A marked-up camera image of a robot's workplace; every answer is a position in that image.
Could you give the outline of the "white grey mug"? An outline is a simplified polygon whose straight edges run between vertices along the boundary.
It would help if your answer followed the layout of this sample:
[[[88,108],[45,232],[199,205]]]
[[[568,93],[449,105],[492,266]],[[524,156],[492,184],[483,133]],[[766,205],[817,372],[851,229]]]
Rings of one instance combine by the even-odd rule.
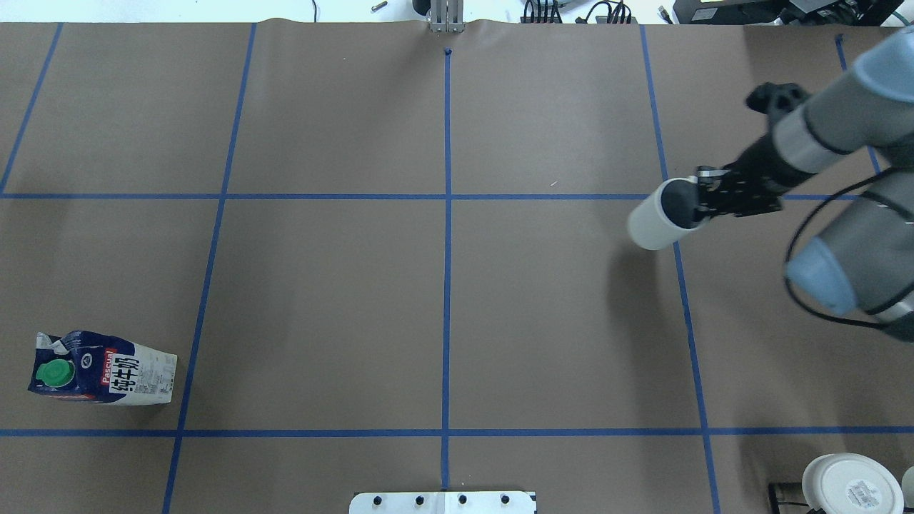
[[[669,221],[667,218],[667,185],[672,179],[660,184],[629,214],[627,230],[637,247],[649,251],[663,250],[704,227],[705,224],[695,230],[683,230]],[[689,176],[689,179],[698,180],[695,176]]]

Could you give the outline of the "blue white milk carton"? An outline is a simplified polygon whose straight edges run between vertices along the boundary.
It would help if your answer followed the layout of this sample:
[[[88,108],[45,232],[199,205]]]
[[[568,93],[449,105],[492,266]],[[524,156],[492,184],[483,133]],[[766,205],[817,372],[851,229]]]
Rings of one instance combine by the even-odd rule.
[[[118,336],[39,332],[27,390],[64,401],[163,405],[172,400],[178,367],[176,355]]]

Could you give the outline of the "white mug on rack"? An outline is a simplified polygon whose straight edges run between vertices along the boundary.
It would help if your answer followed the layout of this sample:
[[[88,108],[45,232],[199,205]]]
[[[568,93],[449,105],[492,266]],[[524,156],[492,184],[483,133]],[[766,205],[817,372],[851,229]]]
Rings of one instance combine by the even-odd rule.
[[[803,497],[823,513],[903,513],[900,481],[884,465],[858,453],[829,453],[803,471]]]
[[[914,466],[907,469],[900,479],[900,489],[904,500],[905,508],[913,510],[914,508]]]

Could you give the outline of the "far white mug on rack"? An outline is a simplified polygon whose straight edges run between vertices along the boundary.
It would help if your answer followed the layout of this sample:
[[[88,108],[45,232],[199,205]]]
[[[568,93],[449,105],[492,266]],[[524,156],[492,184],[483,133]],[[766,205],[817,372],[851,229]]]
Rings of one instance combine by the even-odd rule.
[[[913,510],[914,508],[914,466],[907,469],[900,479],[900,489],[904,500],[905,508]]]

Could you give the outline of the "aluminium frame post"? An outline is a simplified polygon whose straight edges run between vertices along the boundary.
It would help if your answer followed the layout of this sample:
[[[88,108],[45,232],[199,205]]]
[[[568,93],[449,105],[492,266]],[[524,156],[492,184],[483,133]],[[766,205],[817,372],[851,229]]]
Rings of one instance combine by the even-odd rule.
[[[459,34],[466,29],[464,22],[464,1],[431,0],[428,9],[428,25],[432,33]]]

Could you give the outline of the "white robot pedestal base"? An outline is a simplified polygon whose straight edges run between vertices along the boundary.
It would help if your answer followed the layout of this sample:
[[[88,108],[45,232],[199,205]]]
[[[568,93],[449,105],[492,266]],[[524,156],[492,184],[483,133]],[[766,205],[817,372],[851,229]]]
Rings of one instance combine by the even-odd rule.
[[[366,492],[349,513],[538,513],[536,494],[509,490]]]

